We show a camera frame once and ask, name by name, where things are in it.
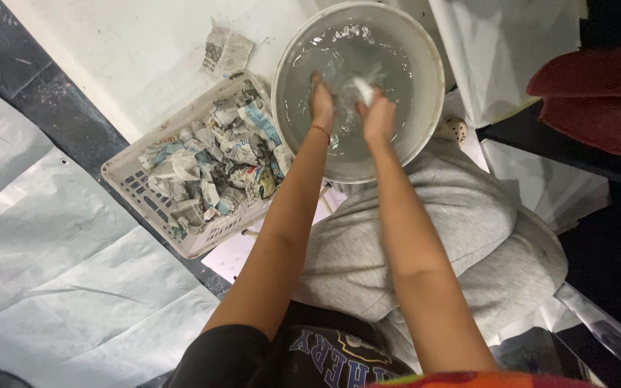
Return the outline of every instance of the person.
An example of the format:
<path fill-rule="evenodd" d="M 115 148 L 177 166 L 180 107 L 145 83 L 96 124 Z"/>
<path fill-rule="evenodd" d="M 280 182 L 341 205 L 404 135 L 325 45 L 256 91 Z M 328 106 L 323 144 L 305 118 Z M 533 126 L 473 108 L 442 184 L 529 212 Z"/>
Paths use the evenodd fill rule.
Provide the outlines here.
<path fill-rule="evenodd" d="M 298 155 L 239 277 L 165 387 L 495 375 L 482 330 L 496 333 L 559 287 L 566 262 L 554 235 L 455 143 L 432 139 L 402 168 L 391 146 L 395 104 L 376 88 L 373 104 L 357 109 L 377 183 L 342 186 L 348 199 L 311 233 L 335 114 L 314 72 Z"/>

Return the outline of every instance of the hand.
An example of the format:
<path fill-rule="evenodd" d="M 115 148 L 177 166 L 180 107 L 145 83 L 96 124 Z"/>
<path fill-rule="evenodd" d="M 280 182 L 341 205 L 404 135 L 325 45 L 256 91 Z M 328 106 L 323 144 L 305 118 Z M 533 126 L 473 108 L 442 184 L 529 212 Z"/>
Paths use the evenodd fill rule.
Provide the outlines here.
<path fill-rule="evenodd" d="M 397 106 L 387 100 L 380 88 L 375 88 L 373 105 L 370 108 L 365 103 L 356 103 L 356 110 L 363 121 L 363 138 L 368 147 L 389 145 L 394 131 L 394 119 Z"/>
<path fill-rule="evenodd" d="M 332 121 L 335 118 L 335 103 L 332 99 L 330 86 L 323 82 L 319 71 L 314 71 L 310 76 L 310 118 L 313 124 L 321 126 L 332 133 Z"/>

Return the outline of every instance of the red string bracelet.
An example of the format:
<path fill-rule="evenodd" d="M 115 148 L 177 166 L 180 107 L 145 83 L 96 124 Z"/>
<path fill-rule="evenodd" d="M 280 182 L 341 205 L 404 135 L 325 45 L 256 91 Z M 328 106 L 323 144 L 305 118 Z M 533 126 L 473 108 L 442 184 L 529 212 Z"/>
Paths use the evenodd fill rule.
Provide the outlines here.
<path fill-rule="evenodd" d="M 330 133 L 328 131 L 325 130 L 325 128 L 322 128 L 319 125 L 312 125 L 308 127 L 308 130 L 311 130 L 311 128 L 316 128 L 316 129 L 320 129 L 325 135 L 327 135 L 327 145 L 330 145 Z"/>

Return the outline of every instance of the water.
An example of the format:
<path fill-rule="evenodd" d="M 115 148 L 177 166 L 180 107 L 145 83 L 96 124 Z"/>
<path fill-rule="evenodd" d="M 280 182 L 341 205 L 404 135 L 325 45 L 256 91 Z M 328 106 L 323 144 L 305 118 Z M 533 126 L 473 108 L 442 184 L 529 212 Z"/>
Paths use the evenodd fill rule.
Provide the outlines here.
<path fill-rule="evenodd" d="M 358 93 L 351 82 L 354 77 L 377 84 L 397 104 L 392 141 L 400 138 L 411 110 L 412 73 L 406 54 L 386 33 L 357 23 L 330 27 L 297 45 L 289 58 L 292 66 L 284 100 L 286 120 L 299 138 L 305 136 L 311 123 L 308 111 L 311 72 L 320 71 L 332 87 L 336 116 L 329 162 L 355 162 L 370 156 L 355 109 Z"/>

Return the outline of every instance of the white plastic basket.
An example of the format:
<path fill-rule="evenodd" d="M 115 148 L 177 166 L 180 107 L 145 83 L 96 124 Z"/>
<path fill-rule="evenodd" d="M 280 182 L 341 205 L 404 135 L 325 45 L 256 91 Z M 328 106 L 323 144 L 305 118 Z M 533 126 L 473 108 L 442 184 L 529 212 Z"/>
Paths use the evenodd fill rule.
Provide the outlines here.
<path fill-rule="evenodd" d="M 189 126 L 190 122 L 204 119 L 208 115 L 213 101 L 223 100 L 240 93 L 246 80 L 253 84 L 263 99 L 263 109 L 269 112 L 270 93 L 268 89 L 254 74 L 242 70 L 198 97 L 197 100 L 178 111 L 137 142 L 129 145 L 102 166 L 104 179 L 131 204 L 138 214 L 150 222 L 150 225 L 174 247 L 176 252 L 187 259 L 200 256 L 229 237 L 260 221 L 267 213 L 272 198 L 240 204 L 234 213 L 214 222 L 209 222 L 199 235 L 173 235 L 171 227 L 167 224 L 167 214 L 172 205 L 171 200 L 147 187 L 148 176 L 138 161 L 138 156 L 143 154 L 146 147 L 155 142 L 169 136 L 176 138 L 179 131 Z"/>

